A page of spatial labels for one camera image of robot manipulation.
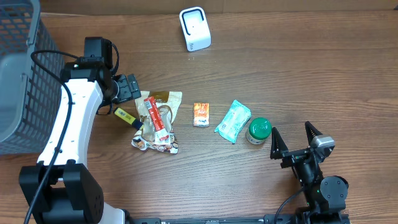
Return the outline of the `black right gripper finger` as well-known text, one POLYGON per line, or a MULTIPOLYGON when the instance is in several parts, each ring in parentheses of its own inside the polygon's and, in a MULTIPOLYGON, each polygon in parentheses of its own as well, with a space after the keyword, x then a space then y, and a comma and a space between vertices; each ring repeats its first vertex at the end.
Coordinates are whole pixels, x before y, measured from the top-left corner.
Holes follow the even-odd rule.
POLYGON ((280 133, 276 127, 272 128, 272 143, 271 143, 271 159, 281 159, 285 153, 288 153, 289 149, 283 141, 280 133))
POLYGON ((311 144, 314 137, 322 135, 322 133, 314 127, 314 125, 310 121, 305 122, 305 130, 307 134, 308 144, 311 144))

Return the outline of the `green lid jar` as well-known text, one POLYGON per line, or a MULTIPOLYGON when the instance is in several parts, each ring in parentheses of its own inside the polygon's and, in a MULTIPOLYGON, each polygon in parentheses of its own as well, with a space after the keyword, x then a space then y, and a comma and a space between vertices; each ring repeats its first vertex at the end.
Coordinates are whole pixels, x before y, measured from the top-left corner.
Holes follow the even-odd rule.
POLYGON ((268 119, 256 118, 254 119, 246 131, 246 139, 251 144, 263 144, 271 135, 272 125, 268 119))

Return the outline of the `yellow highlighter marker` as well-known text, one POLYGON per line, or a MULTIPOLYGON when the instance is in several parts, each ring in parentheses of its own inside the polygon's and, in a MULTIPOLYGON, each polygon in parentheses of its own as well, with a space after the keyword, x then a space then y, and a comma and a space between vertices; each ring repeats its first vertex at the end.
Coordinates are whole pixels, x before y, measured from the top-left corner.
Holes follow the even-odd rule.
POLYGON ((144 127, 144 124, 141 121, 139 121, 137 118, 133 117, 131 114, 124 111, 122 108, 117 107, 114 110, 114 114, 117 117, 121 118, 123 121, 130 124, 136 130, 141 130, 144 127))

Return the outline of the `brown snack bag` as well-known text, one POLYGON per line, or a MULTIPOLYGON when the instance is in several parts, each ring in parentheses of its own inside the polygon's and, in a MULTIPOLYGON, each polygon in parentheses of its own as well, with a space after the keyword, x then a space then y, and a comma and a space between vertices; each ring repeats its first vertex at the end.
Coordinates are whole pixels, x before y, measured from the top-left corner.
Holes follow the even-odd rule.
POLYGON ((178 142, 173 131, 173 123, 181 102, 181 91, 141 91, 141 97, 135 99, 135 104, 139 119, 144 125, 135 133, 131 145, 141 151, 152 149, 177 154, 178 142), (145 102, 147 98, 153 98, 162 124, 169 135, 166 140, 160 140, 157 136, 155 122, 148 111, 149 106, 145 102))

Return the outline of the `teal wet wipes pack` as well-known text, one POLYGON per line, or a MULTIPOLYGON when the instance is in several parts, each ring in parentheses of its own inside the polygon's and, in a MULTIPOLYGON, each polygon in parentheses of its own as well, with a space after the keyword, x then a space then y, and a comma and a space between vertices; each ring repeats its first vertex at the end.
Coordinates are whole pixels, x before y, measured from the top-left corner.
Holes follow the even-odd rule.
POLYGON ((221 123, 215 128, 215 132, 235 144, 239 133, 250 118, 251 110, 238 100, 234 100, 221 123))

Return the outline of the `red chocolate bar wrapper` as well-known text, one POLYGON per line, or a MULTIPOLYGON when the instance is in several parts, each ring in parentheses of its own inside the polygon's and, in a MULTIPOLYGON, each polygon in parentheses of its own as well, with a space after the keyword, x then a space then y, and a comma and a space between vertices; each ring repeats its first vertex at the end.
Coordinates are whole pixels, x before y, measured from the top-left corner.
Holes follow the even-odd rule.
POLYGON ((150 96, 144 100, 147 110, 152 119, 155 132, 154 132, 154 142, 156 144, 168 144, 169 132, 166 130, 164 123, 162 121, 161 115, 159 113, 158 107, 153 96, 150 96))

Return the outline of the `orange tissue pack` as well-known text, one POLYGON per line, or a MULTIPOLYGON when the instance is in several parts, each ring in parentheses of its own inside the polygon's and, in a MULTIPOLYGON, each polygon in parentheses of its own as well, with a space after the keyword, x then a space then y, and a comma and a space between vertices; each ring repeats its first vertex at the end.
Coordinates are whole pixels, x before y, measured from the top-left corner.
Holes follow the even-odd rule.
POLYGON ((193 125, 196 127, 208 127, 210 125, 210 104, 194 103, 193 125))

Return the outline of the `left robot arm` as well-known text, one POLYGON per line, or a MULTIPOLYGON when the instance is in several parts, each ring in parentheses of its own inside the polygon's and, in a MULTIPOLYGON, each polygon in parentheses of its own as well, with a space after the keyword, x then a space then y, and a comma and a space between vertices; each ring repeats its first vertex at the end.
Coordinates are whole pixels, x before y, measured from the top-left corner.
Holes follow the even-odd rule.
POLYGON ((118 74, 114 43, 87 37, 84 55, 74 56, 56 75, 37 58, 31 59, 61 84, 62 99, 52 132, 36 165, 22 167, 19 184, 29 204, 25 223, 132 223, 127 210, 104 201, 103 190, 87 168, 93 121, 104 106, 141 97, 134 75, 118 74))

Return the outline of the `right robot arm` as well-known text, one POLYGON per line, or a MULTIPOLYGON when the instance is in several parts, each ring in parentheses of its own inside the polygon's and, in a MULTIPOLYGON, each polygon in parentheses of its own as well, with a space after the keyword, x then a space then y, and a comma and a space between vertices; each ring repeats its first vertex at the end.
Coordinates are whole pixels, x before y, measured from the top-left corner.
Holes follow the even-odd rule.
POLYGON ((290 151, 277 128, 272 128, 270 158, 280 159, 281 168, 292 169, 300 182, 300 189, 282 203, 273 218, 266 220, 271 223, 349 223, 348 216, 341 214, 346 208, 349 183, 337 175, 324 177, 320 168, 320 164, 333 152, 335 140, 321 133, 309 121, 305 122, 305 130, 308 146, 290 151), (280 215, 282 209, 300 194, 304 194, 307 205, 283 218, 280 215))

